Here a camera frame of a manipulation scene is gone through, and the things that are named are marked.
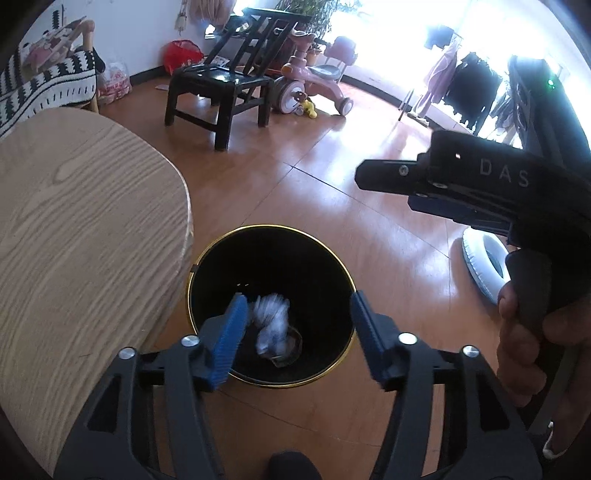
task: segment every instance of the black shoe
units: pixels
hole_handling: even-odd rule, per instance
[[[265,480],[322,480],[310,459],[301,452],[275,453],[267,465]]]

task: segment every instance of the silver bolt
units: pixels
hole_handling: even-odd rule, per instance
[[[183,346],[195,346],[200,342],[199,337],[197,335],[187,335],[183,337],[181,340],[181,344]]]
[[[480,350],[472,345],[466,345],[464,348],[462,348],[462,352],[464,355],[469,356],[470,358],[476,358],[478,355],[480,355]]]
[[[135,349],[131,348],[130,346],[126,346],[119,350],[119,358],[122,360],[129,360],[130,358],[135,357]]]
[[[404,332],[398,335],[398,340],[405,345],[414,345],[418,342],[418,338],[412,333]]]

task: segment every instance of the curtain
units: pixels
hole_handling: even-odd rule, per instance
[[[226,24],[237,0],[191,0],[191,13],[210,22],[214,27]]]

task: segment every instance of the pink tricycle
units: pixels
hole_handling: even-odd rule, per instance
[[[345,97],[339,82],[348,66],[357,60],[355,42],[347,37],[337,37],[333,44],[326,44],[324,56],[327,63],[314,67],[306,66],[306,54],[314,43],[315,35],[292,30],[289,35],[295,44],[295,54],[283,65],[273,87],[273,107],[281,113],[292,113],[300,105],[301,95],[322,95],[332,100],[340,115],[347,115],[353,108],[353,100]],[[330,59],[338,60],[337,65],[330,65]]]

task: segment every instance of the floor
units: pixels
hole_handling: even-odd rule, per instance
[[[463,226],[411,211],[404,197],[359,190],[355,167],[364,158],[414,159],[430,131],[392,105],[343,85],[355,107],[345,119],[317,101],[315,120],[271,117],[256,110],[234,119],[228,152],[213,151],[213,134],[176,119],[164,126],[165,80],[144,83],[101,113],[168,157],[186,179],[194,221],[194,255],[241,225],[280,223],[328,245],[345,263],[375,311],[440,349],[478,346],[493,368],[499,318],[477,291],[460,246]],[[207,99],[179,98],[179,108],[213,119]],[[166,348],[190,332],[183,302],[157,342]],[[436,390],[429,455],[434,470],[441,430]],[[393,394],[371,380],[355,342],[346,359],[320,380],[267,390],[231,378],[206,398],[209,420],[229,480],[259,480],[273,452],[308,455],[324,480],[369,477],[387,426]]]

